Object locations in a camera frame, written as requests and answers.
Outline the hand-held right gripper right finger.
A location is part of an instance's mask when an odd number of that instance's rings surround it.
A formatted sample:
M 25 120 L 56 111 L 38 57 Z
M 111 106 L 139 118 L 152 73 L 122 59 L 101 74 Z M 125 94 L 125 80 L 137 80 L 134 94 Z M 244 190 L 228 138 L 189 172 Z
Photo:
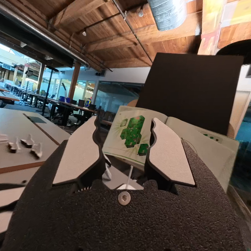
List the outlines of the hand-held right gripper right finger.
M 180 137 L 158 118 L 150 128 L 150 147 L 147 150 L 144 172 L 154 180 L 158 190 L 174 191 L 174 185 L 195 187 L 187 155 Z

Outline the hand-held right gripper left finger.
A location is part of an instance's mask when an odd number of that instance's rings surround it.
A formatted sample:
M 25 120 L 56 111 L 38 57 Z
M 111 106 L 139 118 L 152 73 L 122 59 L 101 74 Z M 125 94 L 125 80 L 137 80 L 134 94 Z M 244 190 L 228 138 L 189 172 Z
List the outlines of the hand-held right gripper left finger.
M 52 189 L 74 184 L 80 190 L 103 189 L 102 175 L 105 172 L 105 157 L 99 140 L 99 121 L 91 117 L 68 139 L 64 149 L 58 147 L 52 158 L 55 175 Z

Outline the instruction booklet on stand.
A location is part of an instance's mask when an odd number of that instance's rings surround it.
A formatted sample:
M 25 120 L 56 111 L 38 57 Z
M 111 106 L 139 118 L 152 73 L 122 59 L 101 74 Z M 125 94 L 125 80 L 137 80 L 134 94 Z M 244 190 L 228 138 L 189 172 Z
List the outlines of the instruction booklet on stand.
M 144 171 L 153 118 L 158 118 L 185 140 L 227 192 L 239 142 L 160 112 L 120 106 L 103 145 L 103 153 Z

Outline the long wooden desk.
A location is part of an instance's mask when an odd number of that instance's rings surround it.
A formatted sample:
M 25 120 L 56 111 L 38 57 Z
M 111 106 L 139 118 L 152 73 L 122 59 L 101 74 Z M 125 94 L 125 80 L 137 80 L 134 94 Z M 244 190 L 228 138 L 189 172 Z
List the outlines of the long wooden desk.
M 50 118 L 54 117 L 56 107 L 63 107 L 64 110 L 63 110 L 63 114 L 62 114 L 62 123 L 61 123 L 62 126 L 69 125 L 68 118 L 69 118 L 69 115 L 70 115 L 71 111 L 74 111 L 74 110 L 78 109 L 78 110 L 89 112 L 91 115 L 95 111 L 93 109 L 88 109 L 88 108 L 85 108 L 85 107 L 77 106 L 77 105 L 70 104 L 70 103 L 67 103 L 67 102 L 58 101 L 58 100 L 51 99 L 51 98 L 48 98 L 47 102 L 52 104 L 52 108 L 51 108 L 51 112 L 50 112 Z

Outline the black round-based device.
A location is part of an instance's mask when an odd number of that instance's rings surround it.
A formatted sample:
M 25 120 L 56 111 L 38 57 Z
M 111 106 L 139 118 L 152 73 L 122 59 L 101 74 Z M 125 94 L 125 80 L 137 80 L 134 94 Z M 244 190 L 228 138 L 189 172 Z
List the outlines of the black round-based device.
M 24 189 L 23 184 L 0 184 L 0 234 L 7 231 L 15 206 Z

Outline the wooden top office table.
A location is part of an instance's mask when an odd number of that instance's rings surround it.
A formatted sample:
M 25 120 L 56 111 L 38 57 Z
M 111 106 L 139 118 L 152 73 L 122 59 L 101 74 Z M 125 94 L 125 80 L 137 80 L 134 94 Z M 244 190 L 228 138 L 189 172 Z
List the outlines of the wooden top office table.
M 20 99 L 12 95 L 9 90 L 0 88 L 0 108 L 4 108 L 7 104 L 14 105 L 15 101 L 20 102 Z

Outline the black round object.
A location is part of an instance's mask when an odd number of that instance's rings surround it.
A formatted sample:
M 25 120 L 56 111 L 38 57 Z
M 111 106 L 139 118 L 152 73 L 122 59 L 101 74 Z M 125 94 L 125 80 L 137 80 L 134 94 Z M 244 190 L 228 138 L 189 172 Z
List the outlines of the black round object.
M 251 39 L 231 43 L 220 49 L 216 55 L 243 56 L 243 64 L 251 64 Z

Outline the silver ceiling pipe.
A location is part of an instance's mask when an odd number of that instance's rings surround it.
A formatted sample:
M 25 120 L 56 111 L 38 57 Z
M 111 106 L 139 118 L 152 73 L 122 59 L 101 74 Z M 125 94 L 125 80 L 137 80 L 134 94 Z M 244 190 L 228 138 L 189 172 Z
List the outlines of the silver ceiling pipe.
M 8 1 L 0 5 L 1 43 L 51 67 L 73 68 L 76 62 L 89 69 L 84 57 L 56 38 Z

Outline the colourful poster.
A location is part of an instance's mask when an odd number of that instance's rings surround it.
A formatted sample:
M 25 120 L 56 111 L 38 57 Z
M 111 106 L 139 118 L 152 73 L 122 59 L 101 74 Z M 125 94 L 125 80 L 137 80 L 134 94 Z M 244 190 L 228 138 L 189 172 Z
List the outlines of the colourful poster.
M 250 0 L 203 1 L 198 55 L 215 55 L 228 44 L 250 38 L 250 4 Z

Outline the wooden post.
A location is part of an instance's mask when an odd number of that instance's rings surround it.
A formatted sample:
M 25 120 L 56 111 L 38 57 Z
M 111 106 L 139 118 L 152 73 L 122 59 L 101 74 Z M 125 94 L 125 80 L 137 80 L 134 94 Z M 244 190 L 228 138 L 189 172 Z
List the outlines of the wooden post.
M 71 85 L 70 85 L 69 92 L 68 92 L 68 98 L 70 98 L 70 99 L 73 99 L 73 97 L 74 97 L 74 92 L 75 92 L 75 88 L 76 88 L 76 84 L 77 84 L 77 80 L 78 80 L 78 76 L 79 76 L 80 67 L 81 67 L 81 63 L 76 61 L 75 66 L 74 66 L 72 79 L 71 79 Z

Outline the silver ventilation duct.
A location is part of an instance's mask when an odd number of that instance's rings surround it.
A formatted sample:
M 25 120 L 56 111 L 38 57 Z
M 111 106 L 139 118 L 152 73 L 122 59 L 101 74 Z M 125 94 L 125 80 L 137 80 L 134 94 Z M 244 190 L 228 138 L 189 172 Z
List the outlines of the silver ventilation duct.
M 185 0 L 148 0 L 148 4 L 160 32 L 179 27 L 187 17 Z

